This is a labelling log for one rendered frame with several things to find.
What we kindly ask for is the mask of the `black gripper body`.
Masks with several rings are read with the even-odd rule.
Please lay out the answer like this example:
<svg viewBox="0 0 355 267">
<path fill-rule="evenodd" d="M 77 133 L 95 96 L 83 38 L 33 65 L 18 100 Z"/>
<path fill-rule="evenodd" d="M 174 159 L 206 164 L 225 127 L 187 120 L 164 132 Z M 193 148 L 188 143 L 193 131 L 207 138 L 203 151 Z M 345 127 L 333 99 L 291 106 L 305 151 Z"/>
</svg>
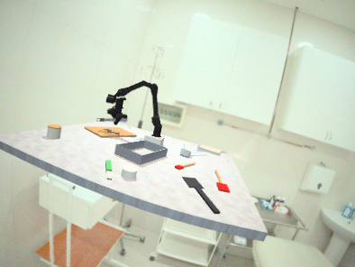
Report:
<svg viewBox="0 0 355 267">
<path fill-rule="evenodd" d="M 127 115 L 123 115 L 123 113 L 122 113 L 123 106 L 115 105 L 114 107 L 117 108 L 117 112 L 116 112 L 116 114 L 112 114 L 112 115 L 117 116 L 119 118 L 127 118 Z"/>
</svg>

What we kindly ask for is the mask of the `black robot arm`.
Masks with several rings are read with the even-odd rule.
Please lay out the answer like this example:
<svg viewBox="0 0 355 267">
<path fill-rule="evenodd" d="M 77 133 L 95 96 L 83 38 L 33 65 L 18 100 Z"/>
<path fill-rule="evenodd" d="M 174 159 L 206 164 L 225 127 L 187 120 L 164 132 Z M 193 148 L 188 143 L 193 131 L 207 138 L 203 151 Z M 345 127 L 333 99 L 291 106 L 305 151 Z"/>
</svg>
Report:
<svg viewBox="0 0 355 267">
<path fill-rule="evenodd" d="M 134 90 L 136 90 L 140 87 L 144 87 L 144 86 L 149 87 L 151 90 L 151 94 L 152 94 L 151 97 L 152 97 L 153 116 L 151 117 L 151 122 L 154 125 L 154 130 L 153 130 L 152 136 L 161 137 L 160 133 L 161 133 L 162 125 L 161 125 L 160 119 L 159 119 L 158 100 L 157 100 L 158 85 L 156 83 L 148 83 L 143 80 L 143 81 L 141 81 L 135 85 L 132 85 L 130 87 L 120 88 L 120 89 L 118 89 L 117 93 L 114 96 L 111 94 L 108 94 L 108 96 L 106 98 L 106 103 L 113 104 L 116 102 L 116 105 L 122 106 L 123 101 L 127 100 L 123 96 L 133 92 Z M 120 97 L 120 98 L 117 98 L 117 97 Z M 116 114 L 116 112 L 117 112 L 117 108 L 114 108 L 114 106 L 112 108 L 107 109 L 107 114 L 109 114 L 109 115 Z"/>
</svg>

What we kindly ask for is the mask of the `light wooden board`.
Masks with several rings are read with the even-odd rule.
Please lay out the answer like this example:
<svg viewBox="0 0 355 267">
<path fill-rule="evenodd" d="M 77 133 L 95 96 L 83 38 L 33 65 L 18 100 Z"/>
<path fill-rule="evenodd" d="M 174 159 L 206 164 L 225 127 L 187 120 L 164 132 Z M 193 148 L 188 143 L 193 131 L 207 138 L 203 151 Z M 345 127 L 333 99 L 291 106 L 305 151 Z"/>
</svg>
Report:
<svg viewBox="0 0 355 267">
<path fill-rule="evenodd" d="M 89 132 L 99 136 L 100 138 L 108 137 L 137 137 L 137 134 L 130 133 L 120 127 L 106 126 L 89 126 L 85 127 Z"/>
</svg>

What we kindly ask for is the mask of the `grey roasting tin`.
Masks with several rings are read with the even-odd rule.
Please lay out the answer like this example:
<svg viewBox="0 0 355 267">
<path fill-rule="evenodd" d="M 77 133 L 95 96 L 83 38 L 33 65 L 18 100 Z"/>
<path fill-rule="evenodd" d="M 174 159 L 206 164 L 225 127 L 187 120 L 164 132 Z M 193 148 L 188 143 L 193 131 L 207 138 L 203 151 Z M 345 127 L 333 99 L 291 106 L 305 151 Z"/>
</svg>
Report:
<svg viewBox="0 0 355 267">
<path fill-rule="evenodd" d="M 114 151 L 116 155 L 141 165 L 166 157 L 168 148 L 143 140 L 116 144 Z"/>
</svg>

